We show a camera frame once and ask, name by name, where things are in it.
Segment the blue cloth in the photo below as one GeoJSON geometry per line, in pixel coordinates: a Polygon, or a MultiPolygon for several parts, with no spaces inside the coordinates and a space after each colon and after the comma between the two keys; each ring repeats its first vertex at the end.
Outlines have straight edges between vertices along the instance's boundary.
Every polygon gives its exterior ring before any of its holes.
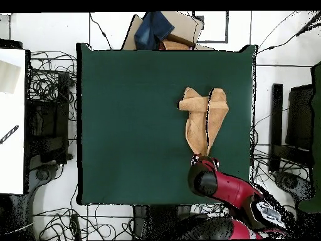
{"type": "Polygon", "coordinates": [[[158,50],[159,41],[172,32],[174,26],[160,12],[148,12],[135,34],[137,50],[158,50]]]}

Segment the green tabletop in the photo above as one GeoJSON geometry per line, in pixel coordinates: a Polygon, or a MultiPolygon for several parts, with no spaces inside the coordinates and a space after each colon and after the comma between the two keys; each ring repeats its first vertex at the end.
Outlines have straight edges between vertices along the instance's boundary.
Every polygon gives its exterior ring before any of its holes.
{"type": "Polygon", "coordinates": [[[214,202],[187,185],[188,112],[176,105],[186,87],[203,96],[213,87],[225,91],[229,112],[211,155],[221,171],[248,180],[255,50],[91,51],[77,44],[81,203],[214,202]]]}
{"type": "Polygon", "coordinates": [[[313,143],[312,153],[314,158],[312,183],[315,196],[310,200],[300,202],[299,209],[305,212],[321,212],[321,62],[311,68],[314,96],[312,99],[313,118],[313,143]]]}

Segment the cardboard box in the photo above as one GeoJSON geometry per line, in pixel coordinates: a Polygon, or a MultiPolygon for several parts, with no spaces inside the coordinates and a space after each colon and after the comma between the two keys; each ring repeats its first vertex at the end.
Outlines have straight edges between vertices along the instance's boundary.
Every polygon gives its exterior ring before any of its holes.
{"type": "MultiPolygon", "coordinates": [[[[170,35],[166,38],[167,40],[183,43],[190,47],[197,46],[198,50],[213,50],[212,48],[196,44],[203,27],[202,21],[175,11],[162,11],[162,14],[166,17],[170,24],[175,27],[170,35]]],[[[135,15],[127,32],[122,50],[136,50],[134,36],[141,24],[142,19],[135,15]]]]}

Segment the folded cloth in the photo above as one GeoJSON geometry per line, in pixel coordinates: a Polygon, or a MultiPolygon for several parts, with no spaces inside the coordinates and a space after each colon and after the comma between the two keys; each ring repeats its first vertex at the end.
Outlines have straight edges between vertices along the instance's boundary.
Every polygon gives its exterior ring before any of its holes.
{"type": "Polygon", "coordinates": [[[185,137],[194,154],[209,155],[225,115],[228,113],[226,96],[221,88],[212,88],[209,97],[200,96],[192,88],[186,88],[179,110],[189,111],[185,137]]]}
{"type": "Polygon", "coordinates": [[[158,50],[159,41],[172,32],[174,26],[160,12],[148,12],[135,33],[137,50],[158,50]]]}
{"type": "Polygon", "coordinates": [[[175,41],[167,41],[167,40],[164,40],[162,43],[165,47],[165,50],[167,50],[167,51],[169,51],[169,50],[175,50],[175,51],[187,50],[187,51],[189,51],[189,46],[184,45],[182,43],[176,43],[175,41]]]}

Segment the tan cloth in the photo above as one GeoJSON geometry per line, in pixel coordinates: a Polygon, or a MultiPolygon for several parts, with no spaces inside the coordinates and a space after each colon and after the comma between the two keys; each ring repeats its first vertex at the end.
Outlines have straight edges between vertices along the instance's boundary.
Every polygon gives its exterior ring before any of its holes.
{"type": "Polygon", "coordinates": [[[166,51],[169,50],[176,50],[176,51],[181,51],[181,50],[189,50],[189,47],[187,45],[183,45],[182,43],[176,43],[175,41],[163,41],[164,47],[166,51]]]}
{"type": "Polygon", "coordinates": [[[178,101],[177,106],[179,110],[189,111],[185,128],[189,147],[194,154],[209,155],[209,150],[228,113],[224,91],[221,88],[213,88],[209,97],[202,97],[192,88],[186,88],[183,99],[178,101]]]}

